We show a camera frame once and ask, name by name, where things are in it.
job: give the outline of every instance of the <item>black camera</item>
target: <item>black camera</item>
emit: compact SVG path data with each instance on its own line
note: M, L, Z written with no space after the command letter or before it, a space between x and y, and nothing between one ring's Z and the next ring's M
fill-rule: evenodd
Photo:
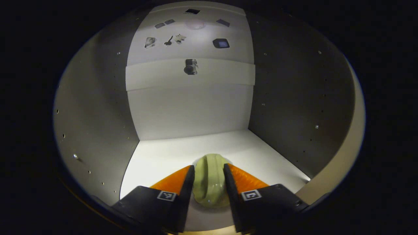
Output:
M184 67L184 72L188 75L197 74L197 60L196 59L186 59L186 67Z

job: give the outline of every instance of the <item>light green plastic object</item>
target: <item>light green plastic object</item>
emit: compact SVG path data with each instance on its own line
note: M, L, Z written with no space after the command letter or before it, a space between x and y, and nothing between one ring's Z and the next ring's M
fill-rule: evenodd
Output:
M224 164L219 154L203 156L194 169L194 199L205 207L218 208L229 205L225 187Z

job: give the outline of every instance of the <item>white floor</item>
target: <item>white floor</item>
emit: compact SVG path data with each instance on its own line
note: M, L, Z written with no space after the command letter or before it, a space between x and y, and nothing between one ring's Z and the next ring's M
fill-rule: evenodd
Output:
M208 153L218 153L265 183L283 184L296 193L309 177L249 130L165 140L142 140L126 169L120 198L136 186L151 186L169 174L193 164ZM203 231L233 225L230 208L207 210L191 196L185 231Z

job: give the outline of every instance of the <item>gray side wall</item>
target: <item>gray side wall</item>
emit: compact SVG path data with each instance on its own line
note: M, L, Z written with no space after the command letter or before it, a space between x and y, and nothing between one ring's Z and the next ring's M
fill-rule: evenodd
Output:
M139 142L125 68L132 38L149 10L131 12L88 40L68 64L56 93L54 129L62 159L88 194L109 205L119 200Z
M306 23L280 12L274 22L246 14L256 65L249 129L313 178L350 127L354 84L349 66Z

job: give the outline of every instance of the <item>black background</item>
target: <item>black background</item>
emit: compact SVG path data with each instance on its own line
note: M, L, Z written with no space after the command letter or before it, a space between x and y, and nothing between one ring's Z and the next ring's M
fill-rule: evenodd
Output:
M283 9L330 39L351 62L363 89L367 126L348 177L309 217L283 234L412 233L414 185L404 173L414 156L417 98L412 6L356 1L245 1L232 5L274 19ZM78 201L60 182L52 132L55 87L66 64L96 32L141 1L19 3L3 9L6 99L6 234L125 232Z

